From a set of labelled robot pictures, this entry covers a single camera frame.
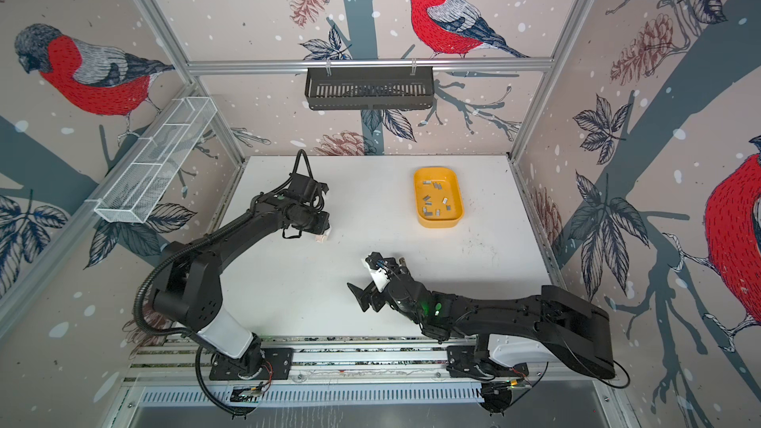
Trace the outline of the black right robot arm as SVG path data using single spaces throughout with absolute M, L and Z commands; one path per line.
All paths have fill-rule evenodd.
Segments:
M 439 343 L 454 336 L 528 339 L 582 376 L 605 384 L 616 378 L 608 313 L 561 287 L 543 285 L 537 295 L 489 300 L 429 290 L 404 267 L 381 269 L 380 277 L 383 285 L 347 285 L 364 312 L 390 307 Z

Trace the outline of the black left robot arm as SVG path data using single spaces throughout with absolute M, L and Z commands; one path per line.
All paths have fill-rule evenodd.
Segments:
M 261 339 L 224 307 L 221 275 L 237 257 L 277 232 L 287 240 L 326 234 L 327 192 L 328 185 L 314 177 L 307 153 L 298 152 L 287 180 L 255 196 L 242 215 L 189 244 L 174 242 L 164 249 L 162 261 L 137 290 L 137 328 L 153 337 L 188 337 L 226 357 L 245 376 L 257 374 L 264 363 Z M 287 234 L 291 228 L 293 235 Z

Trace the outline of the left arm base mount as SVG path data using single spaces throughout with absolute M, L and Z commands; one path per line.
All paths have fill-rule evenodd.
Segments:
M 229 414 L 233 419 L 246 419 L 255 407 L 240 407 L 226 403 L 220 396 L 210 390 L 202 372 L 202 356 L 208 353 L 211 369 L 210 380 L 234 382 L 234 380 L 258 380 L 255 396 L 263 397 L 276 380 L 287 380 L 293 365 L 294 350 L 291 348 L 264 348 L 262 339 L 255 335 L 253 341 L 241 358 L 223 354 L 219 349 L 208 344 L 200 344 L 194 357 L 194 374 L 203 395 L 217 408 Z

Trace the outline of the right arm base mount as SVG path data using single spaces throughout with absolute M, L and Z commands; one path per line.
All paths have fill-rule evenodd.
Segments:
M 488 343 L 481 337 L 471 345 L 446 347 L 446 371 L 451 378 L 468 378 L 480 384 L 480 406 L 489 415 L 504 416 L 523 396 L 526 396 L 543 378 L 549 364 L 536 380 L 529 380 L 526 363 L 503 366 L 489 355 Z

